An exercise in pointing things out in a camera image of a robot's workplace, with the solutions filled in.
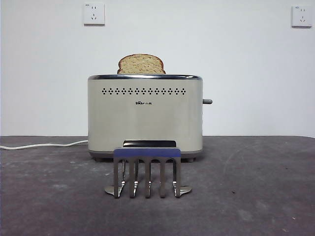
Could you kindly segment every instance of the bread slice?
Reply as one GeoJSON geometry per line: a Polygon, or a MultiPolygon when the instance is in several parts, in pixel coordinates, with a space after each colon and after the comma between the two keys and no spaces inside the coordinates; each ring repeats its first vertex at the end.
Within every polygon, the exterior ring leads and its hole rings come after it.
{"type": "Polygon", "coordinates": [[[118,63],[117,74],[165,74],[160,58],[149,54],[132,54],[118,63]]]}

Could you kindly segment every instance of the gray table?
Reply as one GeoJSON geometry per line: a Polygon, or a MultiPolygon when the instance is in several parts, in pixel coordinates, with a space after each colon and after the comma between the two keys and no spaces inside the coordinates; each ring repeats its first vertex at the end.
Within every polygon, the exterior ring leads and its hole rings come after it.
{"type": "MultiPolygon", "coordinates": [[[[5,146],[70,143],[86,137],[2,137],[5,146]]],[[[144,171],[140,165],[140,181],[144,171]]],[[[259,236],[315,235],[315,139],[204,137],[204,154],[182,163],[177,199],[171,163],[167,196],[105,194],[112,162],[95,162],[86,145],[1,151],[1,235],[259,236]]]]}

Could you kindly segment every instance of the white cable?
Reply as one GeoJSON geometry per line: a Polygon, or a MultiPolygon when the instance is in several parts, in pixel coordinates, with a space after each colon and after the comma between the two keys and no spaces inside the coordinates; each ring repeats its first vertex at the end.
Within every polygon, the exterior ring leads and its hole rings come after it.
{"type": "Polygon", "coordinates": [[[5,149],[5,150],[18,150],[18,149],[25,149],[25,148],[34,148],[34,147],[69,147],[72,145],[77,145],[77,144],[83,144],[87,143],[88,140],[82,140],[78,142],[74,142],[71,144],[34,144],[34,145],[26,145],[26,146],[21,146],[21,147],[6,147],[6,146],[0,146],[0,148],[5,149]]]}

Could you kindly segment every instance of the wall outlet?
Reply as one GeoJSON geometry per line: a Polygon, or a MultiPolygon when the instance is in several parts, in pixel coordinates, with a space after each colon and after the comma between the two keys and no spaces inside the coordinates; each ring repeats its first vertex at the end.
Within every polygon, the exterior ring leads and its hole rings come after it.
{"type": "Polygon", "coordinates": [[[105,4],[87,2],[83,5],[83,23],[87,25],[105,24],[105,4]]]}
{"type": "Polygon", "coordinates": [[[312,27],[311,6],[292,6],[292,27],[312,27]]]}

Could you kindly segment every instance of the toaster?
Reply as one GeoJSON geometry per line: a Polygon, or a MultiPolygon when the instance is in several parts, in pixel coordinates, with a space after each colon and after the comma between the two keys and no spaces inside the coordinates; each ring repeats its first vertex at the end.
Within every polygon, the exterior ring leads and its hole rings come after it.
{"type": "Polygon", "coordinates": [[[194,75],[94,75],[88,79],[89,153],[113,158],[121,147],[202,152],[202,78],[194,75]]]}

